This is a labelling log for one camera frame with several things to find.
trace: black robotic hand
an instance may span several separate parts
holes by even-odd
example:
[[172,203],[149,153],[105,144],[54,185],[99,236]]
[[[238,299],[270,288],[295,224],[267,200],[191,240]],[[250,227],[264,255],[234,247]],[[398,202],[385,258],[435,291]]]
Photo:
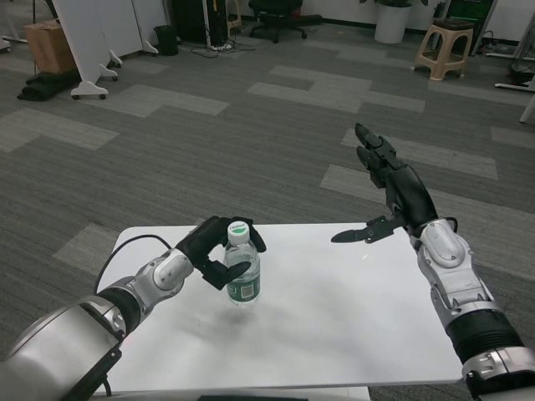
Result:
[[252,243],[259,252],[266,251],[266,244],[252,225],[252,220],[243,217],[233,217],[232,219],[218,216],[210,217],[176,245],[176,249],[182,251],[191,264],[202,273],[202,278],[218,290],[240,277],[251,266],[249,262],[242,262],[226,267],[219,261],[211,261],[208,257],[216,246],[227,245],[227,228],[234,221],[247,223]]
[[357,148],[360,162],[369,171],[375,186],[386,188],[386,205],[392,217],[380,216],[368,221],[363,230],[341,232],[331,241],[371,243],[392,235],[398,227],[419,236],[422,226],[438,218],[424,183],[412,167],[397,158],[395,149],[385,138],[372,134],[361,124],[357,124],[354,131],[364,146]]

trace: beige stool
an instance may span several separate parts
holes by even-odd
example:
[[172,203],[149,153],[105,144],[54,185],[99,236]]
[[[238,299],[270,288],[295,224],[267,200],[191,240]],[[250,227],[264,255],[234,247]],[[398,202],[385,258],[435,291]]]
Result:
[[236,19],[231,20],[228,16],[228,6],[227,9],[227,33],[228,37],[231,37],[231,31],[233,28],[242,30],[242,14],[240,13],[240,3],[238,0],[234,0],[234,4],[236,5]]
[[[415,67],[425,65],[431,69],[430,79],[442,81],[448,71],[459,69],[461,77],[466,71],[466,59],[470,52],[471,40],[474,34],[474,24],[458,19],[436,19],[418,50],[415,59]],[[427,44],[433,33],[439,33],[442,36],[442,46],[438,50],[429,50]],[[466,46],[464,54],[454,54],[451,52],[453,45],[458,38],[466,37]]]

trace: water bottle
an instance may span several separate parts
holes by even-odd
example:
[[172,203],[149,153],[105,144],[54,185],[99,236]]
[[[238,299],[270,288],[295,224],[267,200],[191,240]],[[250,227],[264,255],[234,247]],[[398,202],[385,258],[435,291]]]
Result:
[[243,221],[235,221],[228,227],[228,244],[225,265],[233,266],[248,261],[251,266],[233,282],[227,284],[231,302],[239,307],[253,304],[260,294],[260,256],[251,242],[249,226]]

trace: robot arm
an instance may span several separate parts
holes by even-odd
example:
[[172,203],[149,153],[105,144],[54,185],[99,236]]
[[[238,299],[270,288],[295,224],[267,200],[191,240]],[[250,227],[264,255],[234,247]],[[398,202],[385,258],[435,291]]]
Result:
[[250,267],[243,262],[227,268],[208,257],[214,247],[227,243],[227,227],[235,220],[247,222],[257,249],[266,251],[251,220],[208,219],[134,277],[120,279],[29,327],[6,360],[0,362],[0,398],[89,399],[119,361],[123,340],[158,303],[180,292],[194,268],[221,290]]
[[441,219],[420,177],[397,159],[382,137],[357,124],[364,147],[360,161],[378,188],[386,189],[390,219],[381,216],[363,230],[345,231],[333,242],[378,241],[403,227],[431,285],[431,300],[463,363],[471,395],[483,401],[535,399],[535,352],[524,347],[503,310],[472,268],[468,243],[456,234],[456,220]]

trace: black cable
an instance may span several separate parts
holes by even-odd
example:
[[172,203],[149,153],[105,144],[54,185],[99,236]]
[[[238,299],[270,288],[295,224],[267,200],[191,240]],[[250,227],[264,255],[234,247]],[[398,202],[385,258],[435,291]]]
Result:
[[106,397],[111,397],[111,387],[110,387],[110,382],[108,381],[108,379],[106,379],[103,382],[103,385],[104,385],[104,388],[106,389]]
[[125,246],[127,246],[128,244],[130,244],[131,242],[134,242],[134,241],[137,241],[137,240],[141,240],[143,238],[155,238],[156,240],[158,240],[159,242],[161,242],[162,244],[164,244],[165,246],[167,246],[167,249],[171,249],[171,245],[169,245],[166,240],[164,240],[162,237],[160,236],[157,236],[155,234],[143,234],[141,236],[135,236],[133,238],[130,238],[129,240],[126,240],[125,242],[123,242],[122,244],[120,244],[119,246],[117,246],[117,249],[115,249],[110,257],[108,257],[108,260],[106,261],[106,263],[104,264],[104,266],[102,267],[102,269],[100,270],[100,273],[99,273],[99,276],[97,277],[97,281],[94,283],[94,288],[93,288],[93,294],[96,295],[97,291],[99,290],[99,284],[100,284],[100,280],[102,279],[102,276],[104,275],[104,272],[106,271],[106,268],[108,267],[108,265],[110,264],[110,262],[113,260],[113,258],[115,257],[115,255],[117,255],[121,249],[123,249]]
[[[232,28],[234,27],[234,21],[231,21]],[[209,36],[211,36],[210,27],[208,27],[205,24],[202,24],[202,27],[205,29],[205,33],[208,33]],[[237,34],[236,31],[234,31],[234,40],[231,38],[227,38],[227,41],[222,45],[218,46],[217,50],[213,50],[212,48],[208,48],[208,44],[205,44],[204,46],[187,46],[190,47],[190,52],[195,54],[196,56],[201,56],[203,58],[217,58],[219,57],[219,53],[222,54],[230,54],[230,53],[239,53],[239,52],[251,52],[256,50],[255,48],[240,48],[238,49],[237,46],[245,46],[242,43],[237,42]],[[205,54],[204,52],[216,52],[215,54]]]

